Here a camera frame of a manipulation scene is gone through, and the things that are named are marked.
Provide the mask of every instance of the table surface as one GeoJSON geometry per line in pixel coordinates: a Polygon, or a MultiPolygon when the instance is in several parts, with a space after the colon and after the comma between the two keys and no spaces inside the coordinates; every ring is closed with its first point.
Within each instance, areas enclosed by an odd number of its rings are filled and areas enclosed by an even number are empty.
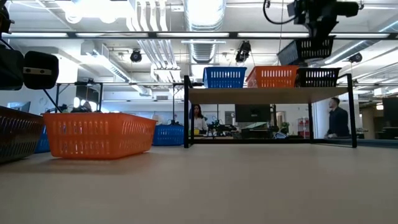
{"type": "Polygon", "coordinates": [[[0,166],[2,224],[398,223],[398,150],[157,147],[116,161],[0,166]]]}
{"type": "Polygon", "coordinates": [[[315,103],[347,91],[344,87],[189,89],[189,100],[194,104],[315,103]]]}

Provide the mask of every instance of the computer monitor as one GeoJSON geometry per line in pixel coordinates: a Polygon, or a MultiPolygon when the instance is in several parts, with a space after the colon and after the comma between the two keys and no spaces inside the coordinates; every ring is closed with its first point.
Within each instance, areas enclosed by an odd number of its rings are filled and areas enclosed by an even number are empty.
{"type": "Polygon", "coordinates": [[[383,107],[384,120],[395,124],[398,121],[398,97],[383,98],[383,107]]]}
{"type": "Polygon", "coordinates": [[[270,105],[235,105],[236,122],[270,122],[270,105]]]}

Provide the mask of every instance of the blue plastic basket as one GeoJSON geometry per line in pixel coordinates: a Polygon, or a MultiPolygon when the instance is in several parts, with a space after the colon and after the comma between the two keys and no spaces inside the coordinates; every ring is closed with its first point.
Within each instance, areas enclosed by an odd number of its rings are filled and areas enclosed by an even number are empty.
{"type": "Polygon", "coordinates": [[[158,125],[155,127],[153,146],[180,146],[184,144],[184,127],[181,125],[158,125]]]}
{"type": "Polygon", "coordinates": [[[47,138],[47,128],[43,128],[42,134],[40,135],[40,140],[37,143],[35,153],[50,152],[49,139],[47,138]]]}
{"type": "Polygon", "coordinates": [[[246,67],[207,67],[203,71],[206,88],[243,88],[246,67]]]}

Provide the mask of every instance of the woman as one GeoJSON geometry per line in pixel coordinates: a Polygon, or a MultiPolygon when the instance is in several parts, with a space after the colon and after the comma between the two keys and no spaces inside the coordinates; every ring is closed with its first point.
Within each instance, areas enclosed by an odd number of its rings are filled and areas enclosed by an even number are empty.
{"type": "Polygon", "coordinates": [[[208,127],[206,124],[205,117],[201,113],[200,105],[193,105],[193,128],[198,129],[200,131],[207,131],[208,127]]]}

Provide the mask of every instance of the man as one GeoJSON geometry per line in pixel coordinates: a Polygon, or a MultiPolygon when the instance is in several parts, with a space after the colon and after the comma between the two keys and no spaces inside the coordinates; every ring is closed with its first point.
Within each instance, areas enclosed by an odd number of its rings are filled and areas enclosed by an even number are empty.
{"type": "Polygon", "coordinates": [[[348,137],[348,113],[344,109],[341,109],[338,105],[340,100],[333,97],[329,102],[329,130],[326,134],[326,138],[337,138],[337,137],[348,137]]]}

